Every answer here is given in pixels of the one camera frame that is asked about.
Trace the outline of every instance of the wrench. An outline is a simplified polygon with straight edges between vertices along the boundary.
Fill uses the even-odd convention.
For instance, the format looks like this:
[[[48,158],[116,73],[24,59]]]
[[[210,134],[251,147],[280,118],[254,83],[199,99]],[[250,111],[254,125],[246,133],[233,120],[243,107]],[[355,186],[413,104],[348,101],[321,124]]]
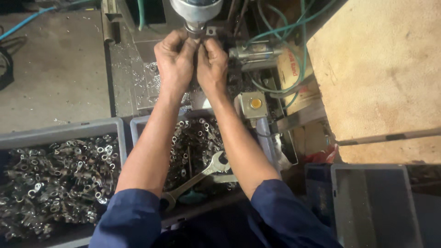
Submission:
[[[201,173],[194,176],[186,183],[179,186],[177,189],[162,193],[161,199],[165,199],[166,201],[168,201],[168,206],[165,209],[165,211],[172,210],[175,207],[176,200],[179,198],[179,196],[181,196],[185,191],[187,191],[193,185],[198,183],[200,180],[204,179],[206,176],[213,174],[215,172],[222,172],[230,169],[230,163],[224,165],[219,161],[219,157],[222,155],[222,153],[223,151],[219,151],[215,153],[213,155],[213,158],[211,159],[210,164]]]

